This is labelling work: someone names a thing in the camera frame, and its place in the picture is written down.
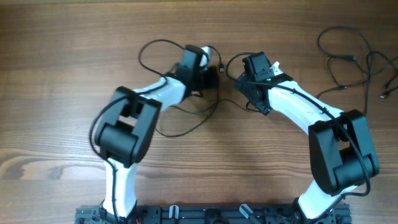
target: tabletop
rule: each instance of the tabletop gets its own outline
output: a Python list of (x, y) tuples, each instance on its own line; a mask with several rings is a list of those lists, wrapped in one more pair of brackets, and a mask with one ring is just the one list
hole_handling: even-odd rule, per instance
[[(159, 79), (137, 61), (154, 39), (181, 45), (213, 45), (224, 64), (240, 52), (264, 51), (271, 62), (312, 95), (334, 87), (317, 48), (330, 26), (353, 26), (374, 50), (395, 57), (398, 5), (394, 1), (134, 1), (123, 3), (0, 6), (0, 223), (73, 223), (75, 209), (99, 205), (105, 196), (103, 161), (88, 145), (88, 129), (118, 86), (142, 88)], [(331, 32), (325, 48), (361, 58), (357, 35)], [(182, 51), (156, 43), (144, 63), (166, 72)], [(385, 61), (377, 58), (376, 64)], [(348, 62), (334, 62), (341, 82), (365, 77)], [(239, 62), (230, 72), (243, 71)], [(353, 223), (397, 223), (398, 93), (379, 98), (393, 76), (372, 79), (367, 115), (380, 163), (365, 198), (348, 197)], [(220, 74), (220, 96), (244, 106), (247, 99)], [(180, 106), (200, 110), (205, 98)], [(324, 94), (321, 100), (362, 110), (364, 88)], [(206, 114), (169, 109), (158, 127), (178, 134)], [(180, 138), (154, 134), (138, 166), (138, 204), (239, 205), (291, 203), (309, 186), (308, 137), (284, 115), (264, 116), (227, 101), (198, 129)]]

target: black metal base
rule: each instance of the black metal base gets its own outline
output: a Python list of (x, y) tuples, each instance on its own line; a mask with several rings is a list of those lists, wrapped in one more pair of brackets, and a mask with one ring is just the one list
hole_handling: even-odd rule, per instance
[[(262, 224), (293, 224), (291, 219), (292, 204), (266, 205), (251, 207), (253, 216)], [(216, 211), (218, 216), (214, 220), (206, 220), (206, 211)], [(123, 220), (123, 223), (133, 224), (253, 224), (251, 219), (239, 211), (239, 207), (180, 207), (179, 212), (173, 212), (169, 218), (170, 207), (137, 206), (136, 217)], [(100, 208), (76, 209), (75, 224), (115, 224), (114, 219), (102, 218)], [(350, 224), (351, 212), (349, 205), (337, 205), (324, 219), (316, 224)]]

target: wooden table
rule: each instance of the wooden table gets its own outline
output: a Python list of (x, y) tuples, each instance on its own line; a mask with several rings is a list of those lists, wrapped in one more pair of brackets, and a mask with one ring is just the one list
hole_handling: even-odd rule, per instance
[[(355, 26), (374, 50), (398, 50), (398, 4), (296, 1), (189, 1), (53, 4), (0, 7), (0, 223), (73, 223), (75, 209), (98, 205), (105, 195), (103, 162), (88, 147), (88, 128), (120, 85), (139, 88), (159, 77), (137, 62), (153, 39), (182, 45), (211, 44), (226, 63), (240, 52), (264, 51), (309, 93), (333, 87), (316, 39), (325, 28)], [(353, 34), (323, 39), (336, 53), (366, 54)], [(148, 66), (167, 71), (181, 50), (156, 44)], [(239, 62), (231, 66), (235, 76)], [(335, 62), (342, 82), (360, 80), (350, 63)], [(366, 198), (347, 198), (354, 223), (398, 221), (397, 97), (378, 96), (393, 75), (371, 82), (368, 124), (380, 162)], [(343, 110), (364, 106), (363, 88), (325, 94)], [(213, 100), (187, 99), (198, 110)], [(221, 97), (246, 103), (222, 75)], [(205, 115), (165, 112), (159, 123), (177, 134)], [(139, 164), (139, 204), (290, 203), (312, 180), (305, 133), (280, 113), (268, 116), (219, 105), (214, 116), (181, 138), (155, 133)]]

